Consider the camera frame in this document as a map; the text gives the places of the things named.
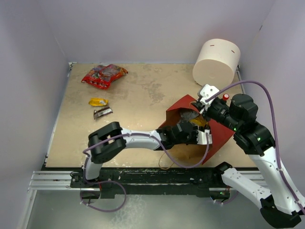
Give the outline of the red paper bag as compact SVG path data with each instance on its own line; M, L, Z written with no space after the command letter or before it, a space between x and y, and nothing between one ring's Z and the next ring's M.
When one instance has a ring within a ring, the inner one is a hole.
M214 120L205 121L195 109L195 99L185 95L165 111L158 127L168 154L183 167L202 165L233 136L233 131Z

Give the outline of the brown candy packet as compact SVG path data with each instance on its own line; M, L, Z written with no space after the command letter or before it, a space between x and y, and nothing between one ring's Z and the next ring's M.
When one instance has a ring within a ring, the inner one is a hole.
M94 120L96 120L100 117L103 117L103 116L111 114L111 113L113 113L113 110L110 107L107 106L107 107L104 107L100 110L94 110L93 111L93 118L94 118Z

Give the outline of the large red snack bag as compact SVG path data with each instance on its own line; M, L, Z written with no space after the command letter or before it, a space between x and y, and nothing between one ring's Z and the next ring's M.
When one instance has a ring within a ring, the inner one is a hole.
M98 89L106 90L111 84L128 74L128 71L115 64L97 65L92 68L81 80L82 83L87 83Z

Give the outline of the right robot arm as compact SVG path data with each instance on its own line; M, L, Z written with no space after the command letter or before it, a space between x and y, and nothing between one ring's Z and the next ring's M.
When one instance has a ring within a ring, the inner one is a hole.
M267 187L264 188L239 174L226 163L224 168L212 174L212 182L222 187L233 187L260 210L265 221L276 229L293 228L301 222L301 207L305 198L297 194L298 201L281 177L286 174L282 162L276 158L275 140L270 131L256 121L258 106L252 97L236 94L230 105L218 97L206 102L212 93L198 93L196 108L205 119L213 119L234 131L234 141L255 163Z

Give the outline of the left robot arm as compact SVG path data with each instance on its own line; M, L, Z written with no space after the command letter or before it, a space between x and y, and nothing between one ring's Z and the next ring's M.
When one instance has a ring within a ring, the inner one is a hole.
M206 146L204 156L212 146L209 126L196 126L190 121L180 121L174 126L165 126L152 131L134 131L123 128L119 122L111 122L88 136L82 183L93 187L98 182L103 163L112 160L122 150L143 148L153 151L167 151L175 145Z

